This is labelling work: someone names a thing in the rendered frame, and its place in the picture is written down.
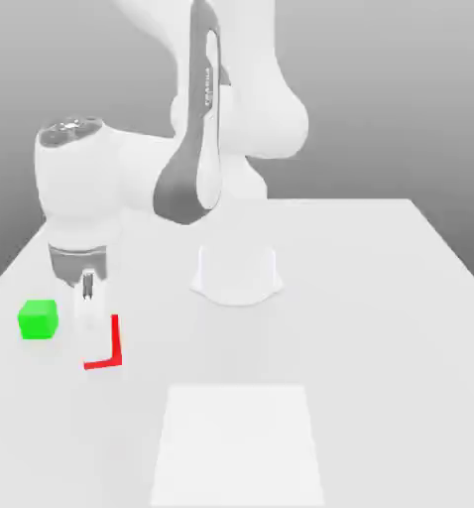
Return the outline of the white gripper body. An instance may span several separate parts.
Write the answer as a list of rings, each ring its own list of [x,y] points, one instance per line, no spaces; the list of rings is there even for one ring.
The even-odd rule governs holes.
[[[74,288],[74,329],[81,341],[85,362],[111,356],[110,316],[107,310],[107,284],[97,274],[82,274]]]

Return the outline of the small red cube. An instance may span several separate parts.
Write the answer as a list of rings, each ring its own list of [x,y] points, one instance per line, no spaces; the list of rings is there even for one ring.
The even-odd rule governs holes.
[[[111,320],[111,356],[106,359],[97,361],[84,361],[83,368],[85,370],[94,370],[108,367],[120,366],[122,364],[122,347],[120,338],[119,317],[112,315]]]

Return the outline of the small green cube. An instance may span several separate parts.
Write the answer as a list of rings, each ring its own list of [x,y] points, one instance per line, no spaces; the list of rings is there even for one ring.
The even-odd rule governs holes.
[[[57,303],[55,300],[27,300],[17,315],[17,321],[23,339],[52,339],[59,325]]]

